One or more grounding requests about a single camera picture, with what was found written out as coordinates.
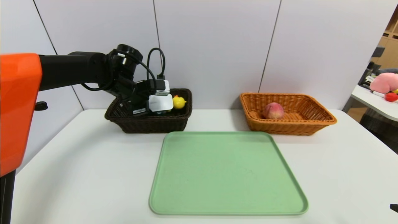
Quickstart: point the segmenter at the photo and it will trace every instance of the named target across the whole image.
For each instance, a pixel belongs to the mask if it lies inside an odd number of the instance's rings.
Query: green tray
[[[161,215],[298,215],[308,202],[270,135],[172,132],[149,206]]]

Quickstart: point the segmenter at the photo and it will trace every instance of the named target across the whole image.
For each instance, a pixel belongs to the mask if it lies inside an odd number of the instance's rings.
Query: table
[[[384,117],[393,121],[398,121],[398,104],[388,102],[380,96],[371,93],[370,90],[358,85],[352,92],[351,97],[375,110]]]
[[[398,156],[347,114],[313,136],[273,135],[309,201],[301,216],[159,216],[148,198],[165,134],[125,134],[85,110],[17,175],[12,224],[397,223]],[[193,110],[186,131],[248,131],[242,110]]]

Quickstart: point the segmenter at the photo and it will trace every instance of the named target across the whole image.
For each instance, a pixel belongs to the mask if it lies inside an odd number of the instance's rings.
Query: pink plush toy
[[[371,90],[383,94],[395,91],[398,89],[398,74],[395,73],[381,73],[373,82],[371,82]]]

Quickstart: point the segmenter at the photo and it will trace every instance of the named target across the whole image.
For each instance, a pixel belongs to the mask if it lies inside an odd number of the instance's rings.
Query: orange robot base
[[[34,53],[0,56],[0,177],[25,154],[42,69]]]

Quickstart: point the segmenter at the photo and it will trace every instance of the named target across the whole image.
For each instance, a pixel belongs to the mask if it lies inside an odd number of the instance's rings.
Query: yellow toy duck
[[[184,98],[182,98],[182,97],[180,97],[180,96],[178,96],[178,95],[175,95],[174,96],[174,98],[173,98],[173,108],[174,109],[182,109],[182,108],[184,108],[185,107],[185,103],[186,103],[187,101],[185,101],[184,100]]]

